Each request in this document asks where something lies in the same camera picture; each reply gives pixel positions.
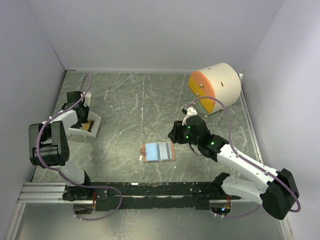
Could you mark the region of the white patterned credit card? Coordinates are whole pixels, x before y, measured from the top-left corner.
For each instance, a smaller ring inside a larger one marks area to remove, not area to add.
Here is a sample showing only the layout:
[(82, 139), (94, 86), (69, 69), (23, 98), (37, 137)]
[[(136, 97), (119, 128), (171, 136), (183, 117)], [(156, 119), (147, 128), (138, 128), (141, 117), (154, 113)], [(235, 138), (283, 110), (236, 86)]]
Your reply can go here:
[(161, 142), (158, 144), (158, 146), (161, 161), (173, 159), (172, 145), (170, 142)]

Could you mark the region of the brown leather card holder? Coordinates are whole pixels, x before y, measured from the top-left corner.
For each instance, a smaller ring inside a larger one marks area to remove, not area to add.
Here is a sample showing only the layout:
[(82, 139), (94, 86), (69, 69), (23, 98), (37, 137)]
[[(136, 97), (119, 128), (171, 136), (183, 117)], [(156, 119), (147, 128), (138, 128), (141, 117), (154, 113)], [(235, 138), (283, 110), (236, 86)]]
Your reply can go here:
[[(159, 143), (171, 143), (172, 147), (172, 154), (173, 159), (171, 160), (160, 160), (160, 153), (159, 153)], [(170, 162), (175, 161), (175, 149), (174, 144), (171, 141), (165, 141), (165, 142), (149, 142), (144, 143), (140, 149), (140, 161), (143, 161), (144, 163), (157, 163), (157, 162)]]

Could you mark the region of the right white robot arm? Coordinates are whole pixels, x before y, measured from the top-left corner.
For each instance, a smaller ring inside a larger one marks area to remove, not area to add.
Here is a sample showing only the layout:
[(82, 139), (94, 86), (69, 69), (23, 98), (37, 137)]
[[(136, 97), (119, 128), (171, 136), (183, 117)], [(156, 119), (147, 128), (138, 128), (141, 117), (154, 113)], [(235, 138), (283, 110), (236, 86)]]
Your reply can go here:
[(176, 120), (168, 134), (174, 144), (190, 144), (206, 158), (229, 166), (246, 180), (227, 176), (212, 186), (218, 199), (226, 195), (253, 201), (272, 217), (283, 220), (292, 211), (299, 198), (293, 174), (287, 170), (276, 170), (248, 157), (233, 147), (225, 138), (212, 134), (206, 122), (194, 115), (186, 121)]

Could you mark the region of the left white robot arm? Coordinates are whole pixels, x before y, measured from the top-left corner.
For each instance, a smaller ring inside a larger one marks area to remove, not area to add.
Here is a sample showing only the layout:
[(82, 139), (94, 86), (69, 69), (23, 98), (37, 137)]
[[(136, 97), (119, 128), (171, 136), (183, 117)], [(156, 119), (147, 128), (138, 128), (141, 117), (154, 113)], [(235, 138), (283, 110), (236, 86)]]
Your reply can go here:
[(28, 150), (32, 165), (60, 170), (62, 174), (77, 185), (66, 181), (62, 199), (65, 201), (87, 200), (92, 197), (94, 188), (88, 174), (79, 169), (70, 160), (70, 148), (67, 130), (80, 129), (88, 122), (90, 105), (81, 91), (69, 91), (67, 102), (62, 106), (66, 111), (54, 121), (44, 126), (43, 123), (33, 123), (28, 127)]

